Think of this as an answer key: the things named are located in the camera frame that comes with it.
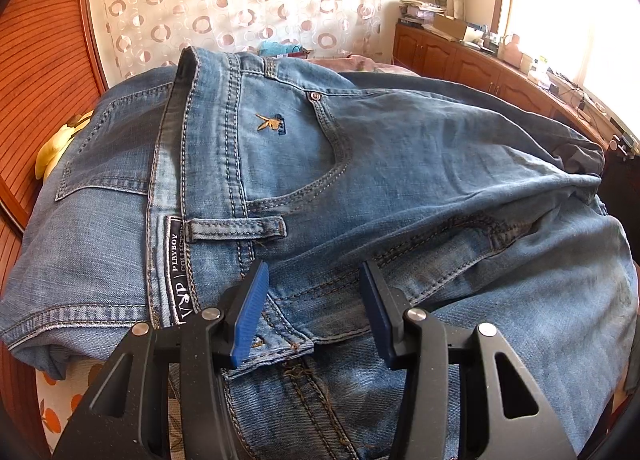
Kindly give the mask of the blue denim jeans playboy logo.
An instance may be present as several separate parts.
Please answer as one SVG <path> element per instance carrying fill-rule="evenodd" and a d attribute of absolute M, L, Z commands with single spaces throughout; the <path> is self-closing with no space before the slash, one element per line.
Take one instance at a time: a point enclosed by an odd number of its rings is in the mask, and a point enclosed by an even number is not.
<path fill-rule="evenodd" d="M 150 279 L 172 227 L 188 303 L 264 261 L 250 354 L 224 381 L 252 459 L 390 455 L 404 373 L 384 365 L 359 268 L 442 322 L 495 324 L 581 450 L 626 366 L 637 276 L 597 192 L 601 148 L 440 80 L 186 49 L 144 76 L 163 112 Z"/>

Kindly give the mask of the folded blue denim jeans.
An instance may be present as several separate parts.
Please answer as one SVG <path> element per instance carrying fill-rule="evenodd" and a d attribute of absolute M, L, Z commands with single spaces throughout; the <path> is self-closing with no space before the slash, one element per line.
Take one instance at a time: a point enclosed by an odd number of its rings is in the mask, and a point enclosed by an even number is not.
<path fill-rule="evenodd" d="M 175 73 L 154 68 L 108 90 L 38 195 L 1 295 L 1 339 L 54 380 L 77 359 L 106 359 L 151 318 L 144 219 Z"/>

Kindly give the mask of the orange fruit print bed sheet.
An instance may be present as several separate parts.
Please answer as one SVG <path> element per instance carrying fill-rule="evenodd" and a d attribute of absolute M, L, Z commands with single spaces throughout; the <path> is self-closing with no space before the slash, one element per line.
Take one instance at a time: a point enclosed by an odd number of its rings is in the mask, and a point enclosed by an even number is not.
<path fill-rule="evenodd" d="M 54 451 L 64 428 L 85 391 L 102 369 L 103 362 L 81 359 L 66 369 L 65 379 L 57 381 L 47 373 L 36 371 L 37 399 L 44 436 Z M 169 446 L 173 459 L 184 459 L 181 414 L 173 388 L 168 390 Z"/>

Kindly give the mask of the yellow pikachu plush toy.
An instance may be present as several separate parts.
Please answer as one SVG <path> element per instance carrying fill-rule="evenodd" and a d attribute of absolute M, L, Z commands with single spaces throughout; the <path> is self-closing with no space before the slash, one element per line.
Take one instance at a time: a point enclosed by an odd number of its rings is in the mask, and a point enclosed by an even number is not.
<path fill-rule="evenodd" d="M 49 140 L 44 142 L 36 156 L 36 179 L 46 180 L 50 176 L 70 142 L 88 125 L 92 116 L 93 111 L 72 116 Z"/>

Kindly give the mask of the cardboard box with blue cloth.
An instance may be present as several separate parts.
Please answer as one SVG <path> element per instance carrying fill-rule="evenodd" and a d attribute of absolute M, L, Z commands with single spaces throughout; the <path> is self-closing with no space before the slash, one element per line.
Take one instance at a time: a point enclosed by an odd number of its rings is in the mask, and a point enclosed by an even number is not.
<path fill-rule="evenodd" d="M 262 42 L 257 50 L 259 56 L 269 56 L 269 58 L 302 58 L 307 59 L 309 51 L 299 44 L 289 44 L 286 42 Z"/>

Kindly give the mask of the pink floral blanket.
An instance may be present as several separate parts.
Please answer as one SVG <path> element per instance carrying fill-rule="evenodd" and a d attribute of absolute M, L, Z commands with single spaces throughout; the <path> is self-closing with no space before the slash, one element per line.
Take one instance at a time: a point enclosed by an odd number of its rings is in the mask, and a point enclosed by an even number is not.
<path fill-rule="evenodd" d="M 416 76 L 416 72 L 400 65 L 376 62 L 360 54 L 350 54 L 341 58 L 307 59 L 307 62 L 328 68 L 336 73 L 383 73 Z"/>

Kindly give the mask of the wooden sideboard cabinet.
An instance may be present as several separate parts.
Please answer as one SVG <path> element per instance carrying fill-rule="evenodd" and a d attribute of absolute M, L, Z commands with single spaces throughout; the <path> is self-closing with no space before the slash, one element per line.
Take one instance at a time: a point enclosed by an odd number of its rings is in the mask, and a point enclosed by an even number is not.
<path fill-rule="evenodd" d="M 397 23 L 393 60 L 422 76 L 458 82 L 523 110 L 551 117 L 580 131 L 602 148 L 608 146 L 576 108 L 533 84 L 514 68 L 428 30 Z"/>

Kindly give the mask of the pink thermos jug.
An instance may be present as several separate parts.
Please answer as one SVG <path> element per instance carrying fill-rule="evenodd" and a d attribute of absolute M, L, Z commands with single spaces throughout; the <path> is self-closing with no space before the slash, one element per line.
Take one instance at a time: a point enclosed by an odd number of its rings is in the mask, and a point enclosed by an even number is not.
<path fill-rule="evenodd" d="M 510 64 L 513 68 L 519 68 L 523 59 L 523 53 L 520 50 L 520 36 L 512 34 L 509 42 L 504 44 L 503 61 Z"/>

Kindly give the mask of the cardboard box on cabinet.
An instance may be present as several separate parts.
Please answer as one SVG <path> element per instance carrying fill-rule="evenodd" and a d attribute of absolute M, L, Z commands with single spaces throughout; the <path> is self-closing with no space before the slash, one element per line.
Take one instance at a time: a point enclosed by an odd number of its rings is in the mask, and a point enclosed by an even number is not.
<path fill-rule="evenodd" d="M 477 30 L 476 27 L 465 21 L 444 14 L 434 15 L 432 27 L 454 39 L 462 40 L 462 42 L 476 42 L 484 35 L 482 30 Z"/>

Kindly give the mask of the stack of books and papers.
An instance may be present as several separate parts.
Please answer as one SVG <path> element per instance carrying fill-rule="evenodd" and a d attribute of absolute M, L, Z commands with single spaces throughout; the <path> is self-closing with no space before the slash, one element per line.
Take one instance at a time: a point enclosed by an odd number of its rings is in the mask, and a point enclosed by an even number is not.
<path fill-rule="evenodd" d="M 442 7 L 420 0 L 399 1 L 400 16 L 410 22 L 432 23 L 436 14 L 444 12 Z"/>

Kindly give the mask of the window with wooden frame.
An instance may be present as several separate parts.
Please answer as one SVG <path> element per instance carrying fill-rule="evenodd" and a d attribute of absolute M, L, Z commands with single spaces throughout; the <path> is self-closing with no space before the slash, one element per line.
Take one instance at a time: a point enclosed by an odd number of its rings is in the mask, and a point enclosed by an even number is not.
<path fill-rule="evenodd" d="M 638 0 L 511 0 L 506 31 L 638 136 Z"/>

